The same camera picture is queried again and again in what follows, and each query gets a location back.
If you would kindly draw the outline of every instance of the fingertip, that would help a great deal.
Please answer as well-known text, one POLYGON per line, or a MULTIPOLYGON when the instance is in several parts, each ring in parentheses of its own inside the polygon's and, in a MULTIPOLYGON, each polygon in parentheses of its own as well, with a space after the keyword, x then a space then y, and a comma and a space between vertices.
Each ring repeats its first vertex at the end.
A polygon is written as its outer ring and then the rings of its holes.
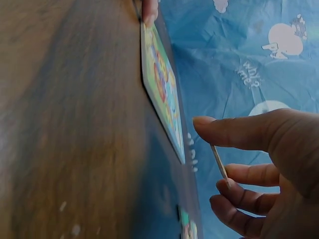
POLYGON ((225 170, 228 176, 233 175, 234 170, 238 169, 238 165, 236 163, 230 163, 225 166, 225 170))
POLYGON ((223 194, 225 192, 228 192, 229 190, 231 190, 233 188, 233 186, 235 186, 236 182, 234 180, 232 180, 231 178, 228 178, 228 182, 230 184, 230 188, 228 187, 228 183, 225 179, 221 179, 216 183, 216 188, 218 189, 218 191, 223 194))
POLYGON ((153 26, 154 21, 155 21, 155 15, 152 14, 151 16, 146 17, 146 19, 144 20, 144 23, 145 23, 146 27, 151 27, 151 26, 153 26))
POLYGON ((223 196, 222 195, 214 195, 211 196, 209 199, 210 206, 213 211, 215 211, 215 208, 218 208, 223 203, 223 196))
POLYGON ((214 142, 211 140, 211 126, 212 122, 216 121, 215 118, 208 117, 208 116, 198 116, 193 118, 193 125, 194 129, 197 134, 204 139, 206 142, 215 145, 214 142))

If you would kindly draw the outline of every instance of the cartoon character print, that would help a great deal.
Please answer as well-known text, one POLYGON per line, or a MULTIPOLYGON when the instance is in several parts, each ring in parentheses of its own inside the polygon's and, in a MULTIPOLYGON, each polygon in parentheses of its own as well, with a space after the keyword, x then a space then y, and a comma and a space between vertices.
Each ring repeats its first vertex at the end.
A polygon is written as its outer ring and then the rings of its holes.
POLYGON ((145 45, 146 45, 146 49, 150 49, 150 47, 154 44, 154 34, 152 31, 146 31, 146 42, 145 42, 145 45))
POLYGON ((190 226, 189 226, 189 224, 187 224, 187 225, 184 227, 184 235, 185 235, 185 238, 186 238, 186 239, 191 239, 191 233, 190 233, 190 226))
POLYGON ((171 113, 171 85, 169 83, 168 77, 165 78, 165 90, 166 90, 166 101, 165 101, 165 106, 166 106, 166 115, 168 119, 168 123, 171 128, 174 128, 173 125, 173 118, 172 118, 172 113, 171 113))
POLYGON ((162 58, 162 56, 160 55, 160 53, 155 49, 155 46, 152 45, 152 51, 154 54, 154 74, 155 74, 155 81, 156 81, 156 85, 157 88, 159 90, 159 95, 160 98, 162 100, 162 102, 164 103, 166 98, 167 98, 167 93, 166 93, 166 89, 165 89, 165 76, 167 75, 166 72, 166 67, 165 65, 163 66, 164 60, 162 58))
POLYGON ((170 69, 168 73, 168 85, 169 85, 169 89, 167 88, 166 90, 169 92, 168 104, 169 104, 170 114, 173 116, 173 119, 174 119, 173 129, 177 139, 177 144, 179 147, 181 147, 182 139, 181 139, 179 125, 178 125, 178 116, 179 116, 178 101, 177 101, 177 94, 174 90, 176 88, 176 83, 175 83, 175 77, 174 77, 174 73, 172 69, 170 69))
POLYGON ((290 109, 290 107, 280 101, 263 101, 253 107, 249 116, 261 115, 277 109, 290 109))
POLYGON ((154 75, 155 75, 156 86, 159 91, 159 97, 161 101, 164 103, 166 99, 165 86, 164 86, 163 80, 160 77, 160 72, 156 63, 154 63, 154 75))
POLYGON ((284 23, 275 24, 268 34, 268 45, 262 46, 270 50, 270 57, 275 59, 288 59, 287 56, 299 56, 304 50, 303 40, 307 39, 306 22, 297 15, 291 25, 284 23))
POLYGON ((190 222, 190 226, 191 226, 191 238, 192 239, 198 239, 198 237, 197 237, 197 226, 196 226, 195 222, 191 221, 190 222))

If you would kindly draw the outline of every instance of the white cloud print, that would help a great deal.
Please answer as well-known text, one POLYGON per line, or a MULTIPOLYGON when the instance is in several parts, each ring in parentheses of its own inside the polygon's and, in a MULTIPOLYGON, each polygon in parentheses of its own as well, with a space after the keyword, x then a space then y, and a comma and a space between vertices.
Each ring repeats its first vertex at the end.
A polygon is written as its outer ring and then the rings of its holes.
POLYGON ((216 10, 219 13, 225 13, 228 7, 228 0, 213 0, 216 10))

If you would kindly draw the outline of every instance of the finger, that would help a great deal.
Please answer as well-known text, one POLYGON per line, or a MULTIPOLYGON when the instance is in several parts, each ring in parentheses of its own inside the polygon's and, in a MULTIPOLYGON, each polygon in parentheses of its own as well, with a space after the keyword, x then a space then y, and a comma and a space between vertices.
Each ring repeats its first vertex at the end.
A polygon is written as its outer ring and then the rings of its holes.
POLYGON ((212 145, 267 151, 277 129, 290 119, 287 112, 296 114, 293 110, 281 109, 258 116, 235 119, 216 120, 210 117, 195 117, 193 124, 198 135, 212 145))
POLYGON ((279 171, 272 164, 243 165, 229 164, 225 166, 227 176, 237 183, 274 187, 279 185, 279 171))
POLYGON ((158 0, 142 0, 142 20, 147 27, 152 26, 157 19, 158 7, 158 0))
POLYGON ((220 180, 216 187, 220 194, 230 201, 236 208, 256 215, 265 216, 274 206, 278 194, 262 194, 243 189, 235 181, 229 179, 231 188, 228 189, 226 181, 220 180))
POLYGON ((223 224, 244 237, 259 238, 265 218, 255 218, 242 213, 222 195, 211 197, 210 205, 223 224))

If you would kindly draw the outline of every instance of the cartoon illustration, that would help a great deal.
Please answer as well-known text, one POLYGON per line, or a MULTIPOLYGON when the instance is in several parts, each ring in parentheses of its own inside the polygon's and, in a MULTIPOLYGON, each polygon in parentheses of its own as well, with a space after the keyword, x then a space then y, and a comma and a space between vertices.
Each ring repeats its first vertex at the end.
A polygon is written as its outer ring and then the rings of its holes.
POLYGON ((250 61, 246 61, 235 72, 241 78, 245 86, 249 89, 260 87, 264 79, 259 74, 258 65, 252 64, 250 61))
POLYGON ((192 136, 189 132, 187 133, 187 144, 189 145, 189 149, 190 149, 192 169, 193 169, 193 172, 196 173, 198 171, 198 168, 197 168, 198 160, 195 159, 195 156, 196 156, 196 151, 194 149, 195 142, 194 142, 194 139, 192 139, 192 136))
POLYGON ((304 50, 303 40, 307 40, 306 22, 297 15, 291 25, 278 23, 268 34, 269 44, 262 46, 264 50, 271 50, 270 57, 288 59, 287 56, 299 56, 304 50))
POLYGON ((191 238, 192 239, 198 239, 197 237, 197 226, 194 221, 190 221, 190 227, 191 227, 191 238))
POLYGON ((214 6, 219 13, 225 13, 228 7, 228 0, 213 0, 214 6))
POLYGON ((190 239, 190 226, 187 224, 184 228, 185 239, 190 239))
POLYGON ((263 101, 251 110, 249 116, 261 115, 277 109, 290 109, 290 107, 280 101, 263 101))
POLYGON ((154 74, 155 74, 155 81, 156 81, 156 86, 159 90, 159 96, 162 100, 162 102, 165 102, 166 99, 166 91, 165 91, 165 86, 164 86, 164 80, 160 75, 158 65, 154 63, 154 74))
POLYGON ((144 31, 147 74, 143 73, 143 81, 147 91, 149 92, 150 90, 152 93, 150 94, 150 98, 156 112, 168 133, 179 159, 184 164, 184 144, 176 79, 156 27, 145 27, 144 31))

